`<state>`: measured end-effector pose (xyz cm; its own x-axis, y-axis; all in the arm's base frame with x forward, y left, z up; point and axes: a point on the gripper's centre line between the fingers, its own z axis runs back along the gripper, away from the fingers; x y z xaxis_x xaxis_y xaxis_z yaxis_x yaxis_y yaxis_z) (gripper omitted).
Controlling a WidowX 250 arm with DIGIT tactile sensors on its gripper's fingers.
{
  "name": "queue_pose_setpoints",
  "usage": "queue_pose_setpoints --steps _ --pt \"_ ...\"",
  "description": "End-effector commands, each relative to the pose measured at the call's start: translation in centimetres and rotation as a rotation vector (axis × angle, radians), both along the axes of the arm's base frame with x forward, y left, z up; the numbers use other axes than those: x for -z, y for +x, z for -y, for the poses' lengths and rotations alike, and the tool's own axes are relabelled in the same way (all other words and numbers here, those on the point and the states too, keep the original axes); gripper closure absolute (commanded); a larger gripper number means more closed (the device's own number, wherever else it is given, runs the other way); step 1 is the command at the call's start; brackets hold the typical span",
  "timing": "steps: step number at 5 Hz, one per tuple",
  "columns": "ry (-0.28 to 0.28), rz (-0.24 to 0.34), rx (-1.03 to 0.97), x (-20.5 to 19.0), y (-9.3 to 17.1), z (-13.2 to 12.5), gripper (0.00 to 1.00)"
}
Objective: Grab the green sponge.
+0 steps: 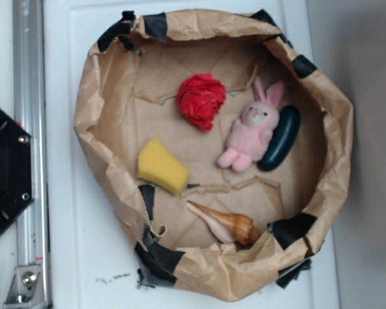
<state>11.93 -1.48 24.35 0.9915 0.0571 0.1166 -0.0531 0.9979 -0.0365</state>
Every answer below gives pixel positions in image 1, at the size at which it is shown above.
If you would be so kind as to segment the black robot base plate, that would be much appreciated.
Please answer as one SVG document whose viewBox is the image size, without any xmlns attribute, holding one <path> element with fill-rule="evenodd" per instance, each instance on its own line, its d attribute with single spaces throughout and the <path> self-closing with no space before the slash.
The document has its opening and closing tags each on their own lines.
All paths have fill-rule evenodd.
<svg viewBox="0 0 386 309">
<path fill-rule="evenodd" d="M 33 201 L 31 141 L 0 109 L 0 236 Z"/>
</svg>

